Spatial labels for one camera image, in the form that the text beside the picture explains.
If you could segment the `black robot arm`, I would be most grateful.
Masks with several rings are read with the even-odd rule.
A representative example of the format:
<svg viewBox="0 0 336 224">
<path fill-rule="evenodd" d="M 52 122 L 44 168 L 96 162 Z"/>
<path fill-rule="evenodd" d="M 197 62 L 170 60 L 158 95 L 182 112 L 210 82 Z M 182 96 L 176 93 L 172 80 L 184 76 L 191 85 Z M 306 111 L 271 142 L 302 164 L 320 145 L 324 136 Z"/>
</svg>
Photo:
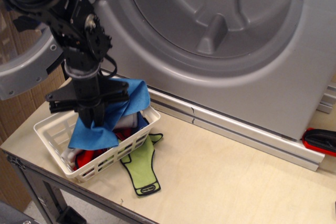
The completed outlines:
<svg viewBox="0 0 336 224">
<path fill-rule="evenodd" d="M 46 95 L 52 113 L 73 110 L 86 127 L 102 126 L 109 104 L 129 99 L 128 84 L 104 76 L 112 47 L 89 0 L 4 0 L 11 9 L 46 24 L 62 49 L 71 81 Z"/>
</svg>

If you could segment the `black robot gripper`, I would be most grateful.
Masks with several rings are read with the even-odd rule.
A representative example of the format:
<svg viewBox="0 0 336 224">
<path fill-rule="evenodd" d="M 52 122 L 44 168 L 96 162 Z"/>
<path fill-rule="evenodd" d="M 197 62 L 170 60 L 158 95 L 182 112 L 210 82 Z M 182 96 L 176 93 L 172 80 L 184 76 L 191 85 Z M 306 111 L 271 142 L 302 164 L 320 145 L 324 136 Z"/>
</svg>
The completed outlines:
<svg viewBox="0 0 336 224">
<path fill-rule="evenodd" d="M 102 126 L 105 106 L 127 101 L 128 88 L 129 84 L 125 81 L 95 76 L 87 80 L 71 80 L 45 98 L 51 113 L 74 110 L 85 127 L 91 127 L 92 121 L 95 126 Z"/>
</svg>

